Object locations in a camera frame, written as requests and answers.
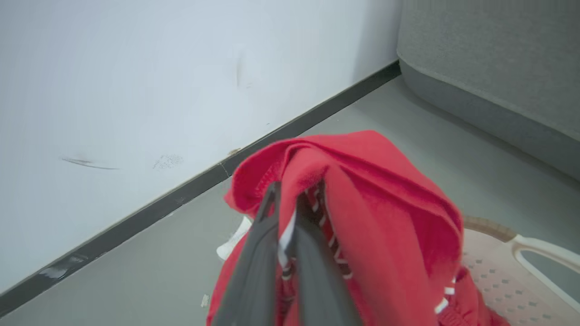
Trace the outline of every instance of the black baseboard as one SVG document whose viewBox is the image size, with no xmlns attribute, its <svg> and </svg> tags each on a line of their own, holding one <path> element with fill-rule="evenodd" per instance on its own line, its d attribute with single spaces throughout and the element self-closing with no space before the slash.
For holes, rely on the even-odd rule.
<svg viewBox="0 0 580 326">
<path fill-rule="evenodd" d="M 0 296 L 0 318 L 150 227 L 211 187 L 226 180 L 246 157 L 278 140 L 299 136 L 400 74 L 401 70 L 397 61 L 229 156 L 221 163 L 185 182 L 139 212 L 89 240 Z"/>
</svg>

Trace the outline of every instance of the gray sofa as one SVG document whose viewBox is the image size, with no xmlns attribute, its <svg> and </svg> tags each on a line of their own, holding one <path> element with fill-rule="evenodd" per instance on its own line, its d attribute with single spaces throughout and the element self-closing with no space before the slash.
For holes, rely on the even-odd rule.
<svg viewBox="0 0 580 326">
<path fill-rule="evenodd" d="M 580 2 L 515 3 L 405 0 L 403 78 L 431 104 L 580 180 Z"/>
</svg>

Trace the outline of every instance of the scuff mark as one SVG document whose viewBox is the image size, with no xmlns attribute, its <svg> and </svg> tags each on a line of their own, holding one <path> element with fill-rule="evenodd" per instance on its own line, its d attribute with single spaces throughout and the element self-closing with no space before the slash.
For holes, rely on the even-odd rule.
<svg viewBox="0 0 580 326">
<path fill-rule="evenodd" d="M 201 307 L 205 308 L 208 306 L 209 303 L 209 295 L 204 294 L 204 297 L 201 299 Z"/>
<path fill-rule="evenodd" d="M 76 255 L 65 258 L 51 267 L 43 269 L 39 274 L 48 278 L 60 280 L 67 275 L 67 273 L 78 265 L 84 264 L 87 261 L 86 256 Z"/>
<path fill-rule="evenodd" d="M 238 61 L 235 64 L 235 85 L 240 89 L 242 87 L 242 73 L 244 70 L 246 53 L 245 51 L 240 51 L 238 55 Z"/>
<path fill-rule="evenodd" d="M 248 59 L 244 49 L 240 50 L 235 63 L 235 85 L 238 89 L 252 88 L 252 81 L 248 77 Z"/>
<path fill-rule="evenodd" d="M 228 156 L 232 156 L 235 153 L 239 152 L 241 148 L 236 148 L 235 150 L 231 150 L 229 153 L 227 153 Z"/>
<path fill-rule="evenodd" d="M 183 157 L 172 154 L 172 155 L 162 155 L 160 156 L 155 164 L 153 164 L 153 169 L 164 170 L 171 169 L 176 165 L 183 163 Z"/>
<path fill-rule="evenodd" d="M 119 170 L 119 168 L 106 168 L 104 166 L 96 166 L 96 165 L 93 165 L 92 161 L 87 161 L 87 160 L 77 160 L 75 158 L 70 158 L 70 157 L 61 157 L 60 159 L 65 161 L 65 162 L 86 166 L 87 168 L 95 168 L 95 169 L 102 169 L 102 170 Z"/>
</svg>

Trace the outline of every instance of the clothing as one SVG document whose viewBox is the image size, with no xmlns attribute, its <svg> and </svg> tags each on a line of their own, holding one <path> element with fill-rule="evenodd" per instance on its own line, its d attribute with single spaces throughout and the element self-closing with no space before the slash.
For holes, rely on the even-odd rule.
<svg viewBox="0 0 580 326">
<path fill-rule="evenodd" d="M 321 228 L 365 325 L 447 325 L 437 313 L 446 310 L 445 288 L 454 286 L 460 271 L 463 221 L 455 205 L 390 141 L 363 131 L 274 143 L 240 165 L 226 201 L 254 218 L 267 187 L 278 180 L 282 249 L 276 286 L 283 301 L 277 305 L 278 325 L 299 324 L 293 261 L 283 249 L 292 236 L 296 198 L 305 191 L 325 221 Z M 245 237 L 222 267 L 208 325 L 244 242 Z M 475 287 L 467 291 L 477 293 Z M 479 309 L 477 301 L 452 303 Z"/>
</svg>

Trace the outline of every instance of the red fleece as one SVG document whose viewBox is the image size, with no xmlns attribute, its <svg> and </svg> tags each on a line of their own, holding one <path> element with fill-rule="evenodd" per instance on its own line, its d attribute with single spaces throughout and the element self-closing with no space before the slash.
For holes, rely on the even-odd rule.
<svg viewBox="0 0 580 326">
<path fill-rule="evenodd" d="M 465 299 L 451 300 L 453 309 L 436 314 L 444 288 L 460 269 L 463 220 L 443 192 L 380 134 L 363 131 L 274 143 L 240 165 L 226 201 L 255 217 L 273 181 L 282 184 L 279 235 L 291 223 L 297 196 L 318 189 L 319 196 L 311 198 L 323 207 L 323 219 L 331 221 L 331 237 L 340 241 L 334 245 L 335 257 L 348 267 L 345 282 L 365 325 L 499 325 L 491 322 L 496 315 L 480 306 L 477 289 L 463 289 L 464 283 L 457 283 L 456 290 Z M 208 325 L 244 242 L 222 267 Z M 283 284 L 279 278 L 278 295 L 285 294 Z M 277 324 L 299 324 L 296 302 L 281 306 Z M 442 318 L 457 311 L 472 311 L 476 318 L 467 324 Z"/>
</svg>

